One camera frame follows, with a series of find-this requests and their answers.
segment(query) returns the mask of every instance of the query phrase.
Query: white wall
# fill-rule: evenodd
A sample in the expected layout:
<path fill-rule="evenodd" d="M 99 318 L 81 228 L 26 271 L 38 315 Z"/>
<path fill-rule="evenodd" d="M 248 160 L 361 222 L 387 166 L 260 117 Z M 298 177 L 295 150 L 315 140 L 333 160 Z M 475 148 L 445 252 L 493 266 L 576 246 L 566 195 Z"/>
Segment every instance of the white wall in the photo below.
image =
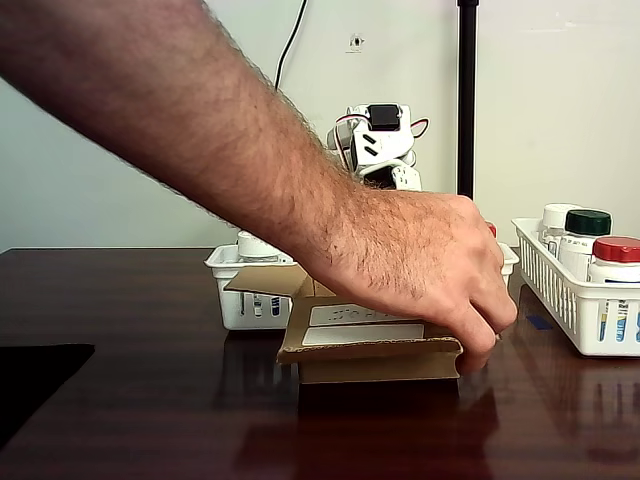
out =
<path fill-rule="evenodd" d="M 211 0 L 273 78 L 298 0 Z M 401 102 L 432 120 L 416 145 L 425 187 L 455 188 L 455 0 L 311 0 L 283 90 L 324 138 L 347 105 Z M 550 201 L 614 212 L 640 236 L 640 2 L 481 0 L 477 202 L 509 220 Z M 351 34 L 365 38 L 349 54 Z M 26 246 L 215 245 L 222 222 L 61 126 L 0 83 L 0 251 Z"/>

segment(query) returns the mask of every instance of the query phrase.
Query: open box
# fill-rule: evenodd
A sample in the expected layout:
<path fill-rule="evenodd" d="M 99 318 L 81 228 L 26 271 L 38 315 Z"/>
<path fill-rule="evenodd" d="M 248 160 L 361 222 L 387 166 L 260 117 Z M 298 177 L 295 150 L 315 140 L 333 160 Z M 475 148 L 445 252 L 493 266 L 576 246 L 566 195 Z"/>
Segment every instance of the open box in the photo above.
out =
<path fill-rule="evenodd" d="M 301 383 L 458 378 L 460 342 L 439 326 L 363 308 L 335 296 L 298 265 L 242 269 L 225 290 L 289 297 L 277 360 Z"/>

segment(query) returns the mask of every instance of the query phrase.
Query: wrist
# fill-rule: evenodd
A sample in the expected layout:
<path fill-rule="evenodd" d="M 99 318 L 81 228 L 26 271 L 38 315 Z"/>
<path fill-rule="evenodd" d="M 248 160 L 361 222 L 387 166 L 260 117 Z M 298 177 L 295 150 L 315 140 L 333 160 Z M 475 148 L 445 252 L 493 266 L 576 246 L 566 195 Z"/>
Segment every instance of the wrist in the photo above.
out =
<path fill-rule="evenodd" d="M 354 240 L 369 189 L 331 166 L 314 182 L 309 198 L 296 209 L 295 234 L 285 242 L 290 254 L 308 270 L 327 270 Z"/>

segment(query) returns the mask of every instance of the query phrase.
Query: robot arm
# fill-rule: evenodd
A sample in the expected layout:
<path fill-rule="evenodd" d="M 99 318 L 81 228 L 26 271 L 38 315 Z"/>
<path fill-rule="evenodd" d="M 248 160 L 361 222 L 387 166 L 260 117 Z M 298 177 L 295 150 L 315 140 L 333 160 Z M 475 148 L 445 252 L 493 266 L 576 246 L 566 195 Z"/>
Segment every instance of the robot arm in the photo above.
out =
<path fill-rule="evenodd" d="M 406 105 L 349 107 L 329 131 L 327 145 L 361 181 L 379 188 L 419 191 L 411 125 Z"/>

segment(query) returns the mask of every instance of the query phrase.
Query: hairy forearm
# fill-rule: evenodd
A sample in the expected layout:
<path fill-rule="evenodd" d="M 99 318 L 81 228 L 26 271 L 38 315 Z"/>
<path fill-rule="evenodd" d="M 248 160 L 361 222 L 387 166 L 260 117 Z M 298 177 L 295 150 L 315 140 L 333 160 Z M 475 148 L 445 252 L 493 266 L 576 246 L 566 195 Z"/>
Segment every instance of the hairy forearm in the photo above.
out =
<path fill-rule="evenodd" d="M 0 75 L 290 253 L 326 256 L 346 228 L 358 187 L 198 0 L 0 0 Z"/>

